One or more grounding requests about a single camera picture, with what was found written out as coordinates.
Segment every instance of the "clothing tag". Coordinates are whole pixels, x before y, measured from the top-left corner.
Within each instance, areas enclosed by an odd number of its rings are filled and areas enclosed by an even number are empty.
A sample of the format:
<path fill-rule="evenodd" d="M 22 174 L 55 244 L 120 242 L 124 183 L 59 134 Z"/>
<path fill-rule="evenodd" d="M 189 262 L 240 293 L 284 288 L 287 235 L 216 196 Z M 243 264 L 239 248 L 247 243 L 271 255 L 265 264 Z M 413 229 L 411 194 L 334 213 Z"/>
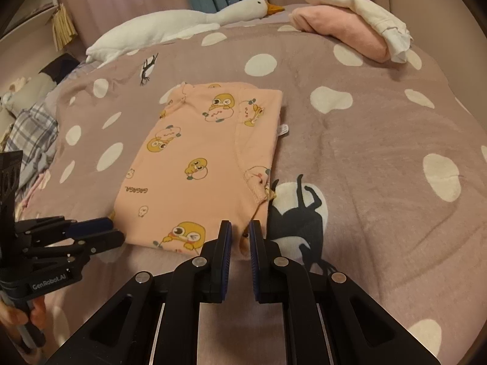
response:
<path fill-rule="evenodd" d="M 277 127 L 278 136 L 282 136 L 283 134 L 286 134 L 288 131 L 289 131 L 289 126 L 286 124 Z"/>

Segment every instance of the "tassel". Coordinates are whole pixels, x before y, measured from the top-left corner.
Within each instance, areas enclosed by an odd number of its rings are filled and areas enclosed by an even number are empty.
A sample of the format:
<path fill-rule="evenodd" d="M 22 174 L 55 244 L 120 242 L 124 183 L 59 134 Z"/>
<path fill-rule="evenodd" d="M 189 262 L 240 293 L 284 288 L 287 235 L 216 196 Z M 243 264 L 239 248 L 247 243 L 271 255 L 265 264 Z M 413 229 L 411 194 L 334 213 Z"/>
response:
<path fill-rule="evenodd" d="M 68 45 L 77 35 L 72 20 L 69 17 L 64 4 L 53 15 L 53 38 L 56 51 L 60 51 Z"/>

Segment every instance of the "wall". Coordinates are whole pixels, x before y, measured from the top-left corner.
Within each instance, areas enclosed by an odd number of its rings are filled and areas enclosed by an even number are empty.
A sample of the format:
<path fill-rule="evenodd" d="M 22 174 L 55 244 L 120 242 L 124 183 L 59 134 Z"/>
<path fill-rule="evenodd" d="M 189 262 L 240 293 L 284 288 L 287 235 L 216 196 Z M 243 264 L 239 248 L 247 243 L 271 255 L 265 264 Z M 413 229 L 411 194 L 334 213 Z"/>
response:
<path fill-rule="evenodd" d="M 487 130 L 487 38 L 467 6 L 462 0 L 390 0 L 390 5 Z"/>
<path fill-rule="evenodd" d="M 8 48 L 0 47 L 0 95 L 15 79 L 32 77 L 61 53 L 55 50 L 50 21 L 9 43 Z"/>

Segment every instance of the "white stuffed goose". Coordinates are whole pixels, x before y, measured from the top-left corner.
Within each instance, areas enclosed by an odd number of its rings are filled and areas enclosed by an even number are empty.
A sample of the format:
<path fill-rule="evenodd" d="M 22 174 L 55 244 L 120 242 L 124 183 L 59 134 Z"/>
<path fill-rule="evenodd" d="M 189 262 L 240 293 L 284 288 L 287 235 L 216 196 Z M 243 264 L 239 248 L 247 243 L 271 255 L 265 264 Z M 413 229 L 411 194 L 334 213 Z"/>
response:
<path fill-rule="evenodd" d="M 261 19 L 283 11 L 283 7 L 265 0 L 242 0 L 217 13 L 204 13 L 187 9 L 173 9 L 149 13 L 133 18 L 103 34 L 86 50 L 87 63 L 112 62 L 127 52 L 149 47 L 175 38 L 190 37 L 220 26 Z"/>

